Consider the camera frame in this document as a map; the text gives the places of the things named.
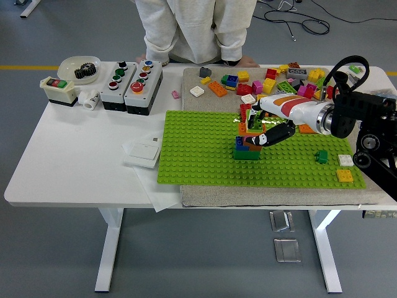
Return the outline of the person's left hand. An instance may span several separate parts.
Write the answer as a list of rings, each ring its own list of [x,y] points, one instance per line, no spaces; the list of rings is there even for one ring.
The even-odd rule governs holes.
[[[259,68],[260,66],[249,56],[242,56],[239,63],[236,65],[237,68]]]

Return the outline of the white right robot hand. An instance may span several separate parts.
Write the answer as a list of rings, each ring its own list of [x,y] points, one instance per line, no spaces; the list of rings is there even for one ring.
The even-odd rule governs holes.
[[[295,134],[295,127],[307,124],[316,133],[325,134],[322,128],[323,118],[331,106],[328,102],[312,101],[294,94],[277,94],[263,97],[252,105],[248,127],[252,127],[259,111],[268,112],[285,119],[285,122],[266,130],[255,137],[246,137],[245,141],[262,147],[269,147],[282,142]]]

